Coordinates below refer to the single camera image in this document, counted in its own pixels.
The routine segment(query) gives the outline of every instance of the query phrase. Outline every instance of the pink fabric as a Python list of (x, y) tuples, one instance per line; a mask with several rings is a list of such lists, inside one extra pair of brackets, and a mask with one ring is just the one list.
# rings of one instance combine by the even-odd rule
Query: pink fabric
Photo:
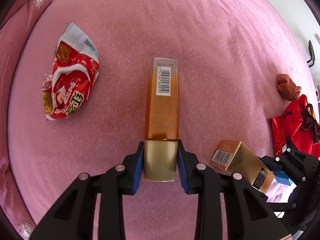
[(10, 171), (7, 151), (7, 106), (11, 80), (20, 52), (34, 24), (51, 0), (42, 0), (41, 6), (35, 2), (36, 0), (28, 0), (0, 30), (0, 205), (17, 230), (25, 223), (34, 223)]
[[(87, 104), (50, 122), (44, 74), (70, 22), (97, 46), (100, 76)], [(178, 61), (180, 138), (207, 164), (222, 139), (274, 156), (268, 118), (289, 104), (277, 74), (289, 74), (317, 102), (302, 53), (266, 0), (53, 0), (21, 54), (8, 111), (10, 161), (36, 223), (78, 174), (104, 173), (136, 151), (154, 57)], [(274, 185), (268, 194), (281, 200), (291, 190)], [(196, 207), (179, 179), (142, 181), (137, 195), (124, 196), (127, 239), (193, 239)]]
[(16, 0), (16, 2), (12, 5), (10, 11), (5, 17), (3, 23), (0, 25), (0, 28), (5, 24), (5, 22), (26, 2), (27, 0)]

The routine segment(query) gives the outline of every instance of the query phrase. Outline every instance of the silver screw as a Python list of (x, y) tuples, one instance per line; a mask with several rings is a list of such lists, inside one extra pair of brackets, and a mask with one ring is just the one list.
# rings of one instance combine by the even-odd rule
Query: silver screw
[(125, 166), (122, 165), (122, 164), (118, 164), (116, 167), (115, 167), (116, 171), (124, 171), (125, 169)]
[(79, 175), (79, 179), (80, 180), (86, 180), (87, 178), (89, 178), (89, 174), (88, 173), (81, 173)]
[(203, 171), (207, 168), (207, 166), (203, 163), (198, 163), (196, 167), (198, 170), (201, 170), (201, 171)]
[(238, 172), (234, 173), (233, 174), (233, 178), (236, 179), (236, 180), (241, 180), (242, 179), (242, 175)]

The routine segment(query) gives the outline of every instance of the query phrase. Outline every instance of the amber cosmetic bottle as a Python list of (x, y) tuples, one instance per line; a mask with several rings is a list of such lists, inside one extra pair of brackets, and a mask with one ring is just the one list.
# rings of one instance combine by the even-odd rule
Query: amber cosmetic bottle
[(179, 138), (178, 65), (155, 58), (150, 73), (145, 125), (144, 178), (174, 181)]

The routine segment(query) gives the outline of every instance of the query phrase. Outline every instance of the flower pattern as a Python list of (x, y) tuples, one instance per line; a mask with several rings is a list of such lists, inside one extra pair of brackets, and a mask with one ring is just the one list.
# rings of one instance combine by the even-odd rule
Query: flower pattern
[(20, 227), (20, 231), (23, 235), (24, 240), (29, 240), (32, 231), (34, 230), (33, 226), (30, 225), (28, 222), (24, 223)]
[(36, 7), (39, 9), (43, 5), (44, 0), (34, 0), (34, 3), (36, 4)]

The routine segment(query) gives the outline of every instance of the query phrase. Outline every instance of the blue gripper pad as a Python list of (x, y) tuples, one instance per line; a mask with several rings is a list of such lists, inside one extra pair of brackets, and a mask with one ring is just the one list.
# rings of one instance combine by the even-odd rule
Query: blue gripper pad
[(132, 193), (136, 194), (139, 186), (140, 186), (140, 181), (142, 177), (142, 169), (143, 169), (143, 152), (144, 152), (144, 145), (142, 147), (139, 147), (139, 152), (137, 162), (135, 167), (132, 170)]
[(184, 192), (187, 193), (189, 190), (188, 172), (187, 172), (186, 164), (184, 162), (182, 149), (180, 148), (180, 145), (178, 145), (178, 170), (179, 170), (179, 176), (181, 180), (181, 187), (184, 189)]

